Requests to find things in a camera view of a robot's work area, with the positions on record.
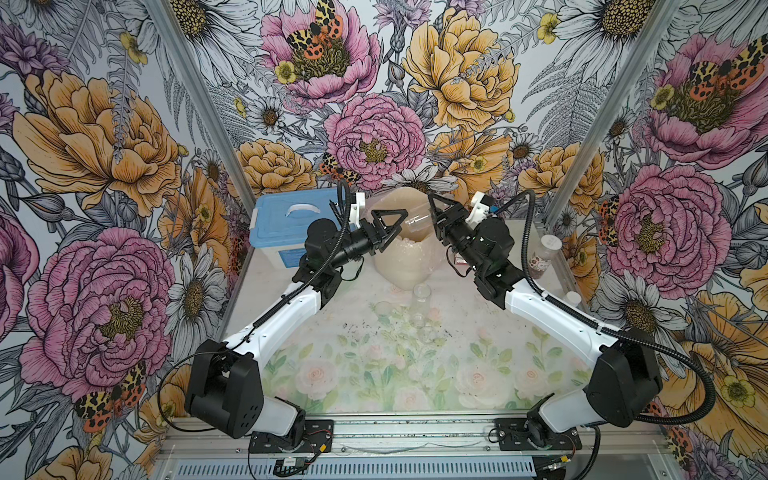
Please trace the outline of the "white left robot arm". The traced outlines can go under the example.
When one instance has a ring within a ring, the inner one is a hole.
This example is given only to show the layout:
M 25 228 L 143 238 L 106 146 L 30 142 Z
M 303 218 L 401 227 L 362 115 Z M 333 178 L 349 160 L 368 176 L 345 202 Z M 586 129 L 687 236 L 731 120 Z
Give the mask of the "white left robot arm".
M 304 411 L 267 396 L 262 372 L 281 345 L 335 295 L 346 264 L 384 251 L 399 235 L 408 213 L 375 210 L 358 227 L 328 218 L 307 229 L 305 253 L 281 297 L 251 325 L 222 342 L 207 340 L 192 358 L 186 412 L 233 439 L 265 435 L 295 450 L 306 435 Z

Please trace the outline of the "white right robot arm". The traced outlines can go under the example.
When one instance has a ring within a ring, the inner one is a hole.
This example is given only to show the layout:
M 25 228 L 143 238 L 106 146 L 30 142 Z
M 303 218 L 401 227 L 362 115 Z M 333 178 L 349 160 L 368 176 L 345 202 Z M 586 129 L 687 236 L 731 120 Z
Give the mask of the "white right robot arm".
M 460 203 L 431 194 L 437 238 L 469 265 L 480 295 L 562 343 L 591 371 L 587 384 L 551 394 L 526 415 L 524 430 L 541 447 L 578 426 L 626 428 L 662 387 L 658 362 L 641 332 L 614 332 L 558 297 L 540 290 L 509 259 L 514 240 L 506 223 L 488 212 L 473 220 Z

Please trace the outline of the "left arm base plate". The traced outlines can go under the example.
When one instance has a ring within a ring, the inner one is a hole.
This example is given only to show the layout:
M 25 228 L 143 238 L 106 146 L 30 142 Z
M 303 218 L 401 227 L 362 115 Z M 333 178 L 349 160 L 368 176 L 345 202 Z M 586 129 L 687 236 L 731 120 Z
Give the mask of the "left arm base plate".
M 309 419 L 293 428 L 286 436 L 254 432 L 248 452 L 251 454 L 323 454 L 332 450 L 335 422 L 331 419 Z

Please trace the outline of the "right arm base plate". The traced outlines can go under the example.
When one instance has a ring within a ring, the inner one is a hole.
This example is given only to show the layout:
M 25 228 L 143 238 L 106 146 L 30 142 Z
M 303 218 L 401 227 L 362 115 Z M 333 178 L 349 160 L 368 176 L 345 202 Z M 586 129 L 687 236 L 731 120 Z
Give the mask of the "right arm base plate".
M 575 428 L 564 433 L 545 431 L 532 433 L 528 421 L 522 417 L 500 417 L 493 421 L 497 444 L 501 451 L 530 452 L 573 452 L 582 448 Z

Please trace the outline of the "clear jar with dried flowers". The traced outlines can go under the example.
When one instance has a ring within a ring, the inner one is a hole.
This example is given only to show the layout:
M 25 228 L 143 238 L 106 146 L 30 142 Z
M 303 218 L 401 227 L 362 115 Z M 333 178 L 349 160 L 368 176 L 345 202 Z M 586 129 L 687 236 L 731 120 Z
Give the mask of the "clear jar with dried flowers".
M 414 286 L 409 305 L 409 318 L 411 324 L 416 328 L 422 328 L 431 311 L 432 289 L 426 283 L 419 283 Z

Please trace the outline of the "tall jar with white lid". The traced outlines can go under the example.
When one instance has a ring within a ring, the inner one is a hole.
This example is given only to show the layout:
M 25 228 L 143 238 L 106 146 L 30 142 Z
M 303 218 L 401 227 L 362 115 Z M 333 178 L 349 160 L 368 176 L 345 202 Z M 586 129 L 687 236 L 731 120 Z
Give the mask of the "tall jar with white lid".
M 538 280 L 551 266 L 553 260 L 561 253 L 562 240 L 552 234 L 540 237 L 533 251 L 528 255 L 527 266 L 530 276 Z

